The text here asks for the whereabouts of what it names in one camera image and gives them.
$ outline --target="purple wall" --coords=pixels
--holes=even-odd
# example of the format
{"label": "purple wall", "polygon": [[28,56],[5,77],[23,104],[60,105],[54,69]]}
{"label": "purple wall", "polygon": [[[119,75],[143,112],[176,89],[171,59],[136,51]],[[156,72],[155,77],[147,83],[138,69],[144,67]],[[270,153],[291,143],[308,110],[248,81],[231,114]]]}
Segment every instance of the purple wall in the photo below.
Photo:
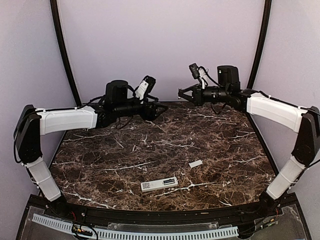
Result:
{"label": "purple wall", "polygon": [[[255,89],[296,105],[320,108],[319,13],[319,1],[272,2]],[[260,117],[254,119],[281,169],[290,157],[297,134]],[[319,171],[320,164],[315,165],[293,188],[301,203],[312,239],[319,239],[320,236]]]}
{"label": "purple wall", "polygon": [[247,85],[264,1],[62,0],[65,41],[83,101],[104,93],[107,82],[137,86],[145,75],[162,101],[196,82],[197,62],[217,79],[218,65],[239,67]]}
{"label": "purple wall", "polygon": [[[13,132],[27,104],[74,106],[54,31],[50,1],[0,3],[0,239],[16,239],[31,193],[38,191],[13,159]],[[42,138],[49,163],[62,133]]]}

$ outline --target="black curved pole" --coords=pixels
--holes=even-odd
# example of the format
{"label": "black curved pole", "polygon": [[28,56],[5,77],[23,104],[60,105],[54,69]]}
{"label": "black curved pole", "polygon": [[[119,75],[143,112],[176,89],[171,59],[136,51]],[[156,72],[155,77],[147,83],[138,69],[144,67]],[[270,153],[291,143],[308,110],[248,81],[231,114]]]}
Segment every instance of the black curved pole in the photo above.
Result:
{"label": "black curved pole", "polygon": [[72,74],[72,70],[71,70],[71,66],[70,66],[70,62],[69,62],[69,58],[68,58],[68,54],[67,54],[65,40],[64,40],[63,33],[62,33],[61,23],[60,23],[57,0],[50,0],[50,4],[51,4],[51,12],[52,12],[53,24],[54,24],[54,28],[55,28],[55,34],[56,34],[56,38],[58,41],[64,70],[65,70],[66,76],[68,78],[68,82],[69,82],[69,85],[70,85],[70,88],[72,91],[72,95],[73,95],[75,104],[79,107],[82,105],[82,103],[81,103],[81,99],[79,96],[79,92],[78,92],[78,89],[76,86],[74,76]]}
{"label": "black curved pole", "polygon": [[258,40],[258,44],[255,51],[255,56],[253,60],[249,81],[246,86],[247,89],[252,89],[254,87],[254,83],[256,80],[262,52],[265,45],[266,35],[267,35],[267,29],[268,29],[268,23],[269,23],[270,11],[271,11],[271,2],[272,0],[265,0],[264,2],[264,10],[263,10],[260,35],[259,35],[259,40]]}

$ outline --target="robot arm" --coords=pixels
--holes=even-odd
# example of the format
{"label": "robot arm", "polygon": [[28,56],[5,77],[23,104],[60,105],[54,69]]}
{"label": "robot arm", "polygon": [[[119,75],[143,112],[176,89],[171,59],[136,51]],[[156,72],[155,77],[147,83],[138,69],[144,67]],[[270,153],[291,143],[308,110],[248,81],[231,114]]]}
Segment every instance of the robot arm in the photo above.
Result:
{"label": "robot arm", "polygon": [[199,84],[179,89],[178,96],[192,102],[195,106],[204,103],[224,103],[234,109],[257,115],[282,124],[298,133],[291,157],[273,182],[260,195],[260,208],[267,210],[277,205],[277,200],[296,183],[314,160],[320,149],[320,118],[316,107],[299,107],[266,95],[262,91],[240,89],[238,69],[234,66],[218,66],[217,86],[206,86],[203,75],[211,79],[204,67],[195,63],[189,66],[192,76]]}
{"label": "robot arm", "polygon": [[[53,179],[41,152],[40,136],[73,129],[106,128],[120,117],[140,115],[142,119],[153,121],[167,110],[157,103],[158,99],[149,95],[156,80],[146,76],[133,90],[126,81],[115,80],[106,85],[105,95],[98,103],[82,107],[64,109],[24,107],[14,131],[14,155],[31,176],[32,181],[50,202],[63,198]],[[128,99],[128,89],[133,97]]]}

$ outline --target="white cable tray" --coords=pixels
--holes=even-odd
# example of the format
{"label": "white cable tray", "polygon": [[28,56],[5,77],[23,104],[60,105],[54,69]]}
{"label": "white cable tray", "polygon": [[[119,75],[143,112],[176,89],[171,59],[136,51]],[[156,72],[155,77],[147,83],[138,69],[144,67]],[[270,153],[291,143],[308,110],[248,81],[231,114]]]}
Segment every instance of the white cable tray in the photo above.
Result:
{"label": "white cable tray", "polygon": [[[61,221],[36,213],[33,214],[32,221],[66,234],[72,234],[71,229],[73,224],[71,221]],[[90,228],[85,226],[83,226],[82,229],[92,232]],[[216,240],[237,237],[239,235],[237,226],[223,229],[181,233],[125,232],[96,227],[94,229],[98,233],[99,240]],[[96,239],[95,234],[92,235],[91,239]]]}

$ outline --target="marble table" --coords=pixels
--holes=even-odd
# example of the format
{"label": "marble table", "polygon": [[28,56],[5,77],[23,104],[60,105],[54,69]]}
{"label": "marble table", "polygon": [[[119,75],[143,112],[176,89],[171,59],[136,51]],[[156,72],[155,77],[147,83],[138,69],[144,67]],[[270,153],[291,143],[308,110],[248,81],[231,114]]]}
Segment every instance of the marble table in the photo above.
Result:
{"label": "marble table", "polygon": [[[255,202],[274,172],[246,116],[209,104],[169,107],[154,122],[70,130],[51,165],[71,203],[141,211],[182,211]],[[203,164],[190,168],[189,163]],[[177,177],[178,186],[142,192],[140,183]]]}

